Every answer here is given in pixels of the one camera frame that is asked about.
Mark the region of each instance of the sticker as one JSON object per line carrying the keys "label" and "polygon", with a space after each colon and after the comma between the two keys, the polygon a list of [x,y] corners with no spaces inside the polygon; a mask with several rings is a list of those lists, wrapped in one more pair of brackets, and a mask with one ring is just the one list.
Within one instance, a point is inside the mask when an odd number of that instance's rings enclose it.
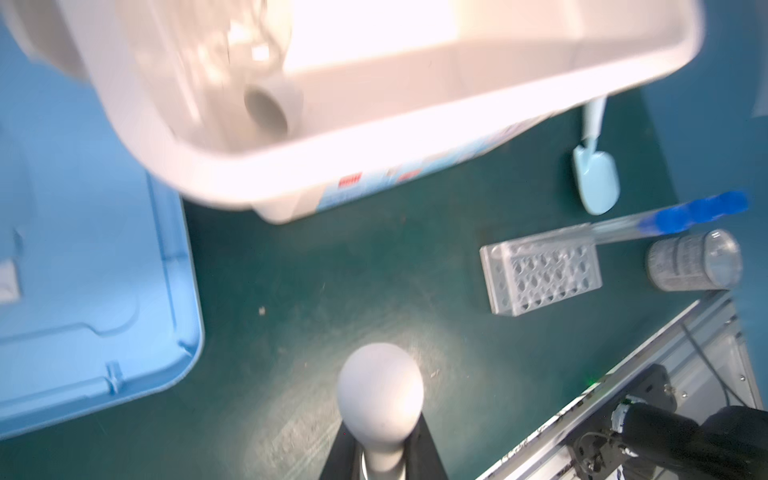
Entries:
{"label": "sticker", "polygon": [[359,172],[341,177],[338,182],[326,187],[317,205],[317,211],[336,207],[360,197],[373,195],[395,185],[404,184],[424,175],[444,170],[471,158],[483,155],[544,119],[549,118],[549,116],[547,114],[519,122],[504,130],[433,157],[408,162],[407,164],[391,167],[387,170]]}

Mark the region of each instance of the blue wall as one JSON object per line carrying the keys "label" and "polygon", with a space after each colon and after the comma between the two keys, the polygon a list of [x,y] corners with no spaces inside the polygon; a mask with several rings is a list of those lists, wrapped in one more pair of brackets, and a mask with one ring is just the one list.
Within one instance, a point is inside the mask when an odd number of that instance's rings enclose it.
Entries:
{"label": "blue wall", "polygon": [[768,397],[768,117],[753,118],[760,82],[768,82],[762,78],[768,0],[703,3],[707,35],[701,53],[645,87],[644,95],[681,200],[731,189],[750,195],[750,211],[717,226],[742,247],[737,309],[760,391]]}

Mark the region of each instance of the white plastic basin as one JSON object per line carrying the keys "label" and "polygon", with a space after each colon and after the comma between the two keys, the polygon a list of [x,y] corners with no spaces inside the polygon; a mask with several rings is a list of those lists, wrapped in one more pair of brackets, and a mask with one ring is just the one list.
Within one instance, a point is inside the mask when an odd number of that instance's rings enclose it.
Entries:
{"label": "white plastic basin", "polygon": [[200,128],[164,71],[173,52],[142,10],[151,1],[56,0],[114,129],[187,197],[276,223],[345,179],[669,74],[703,37],[698,0],[293,0],[284,70],[302,124],[270,143],[242,91],[215,119],[226,134]]}

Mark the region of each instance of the blue test tube cap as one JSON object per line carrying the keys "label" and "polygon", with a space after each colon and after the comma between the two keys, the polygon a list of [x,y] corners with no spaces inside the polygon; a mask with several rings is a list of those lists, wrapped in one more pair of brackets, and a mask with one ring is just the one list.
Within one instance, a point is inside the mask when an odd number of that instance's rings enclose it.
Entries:
{"label": "blue test tube cap", "polygon": [[695,223],[711,222],[726,214],[725,202],[720,196],[694,200],[686,206]]}
{"label": "blue test tube cap", "polygon": [[669,207],[654,214],[654,224],[659,235],[671,235],[688,230],[694,221],[691,219],[688,209]]}
{"label": "blue test tube cap", "polygon": [[719,198],[723,204],[723,212],[726,215],[740,214],[750,207],[750,201],[742,191],[726,192],[718,195],[716,198]]}

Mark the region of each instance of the light blue plastic scoop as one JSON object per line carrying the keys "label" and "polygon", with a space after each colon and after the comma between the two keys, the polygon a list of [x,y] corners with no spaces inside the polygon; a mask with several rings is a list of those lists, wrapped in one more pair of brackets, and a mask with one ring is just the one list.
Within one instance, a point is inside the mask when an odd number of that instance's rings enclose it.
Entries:
{"label": "light blue plastic scoop", "polygon": [[574,177],[584,208],[592,215],[609,211],[619,198],[619,176],[614,158],[596,151],[603,124],[606,97],[584,106],[584,146],[574,149]]}

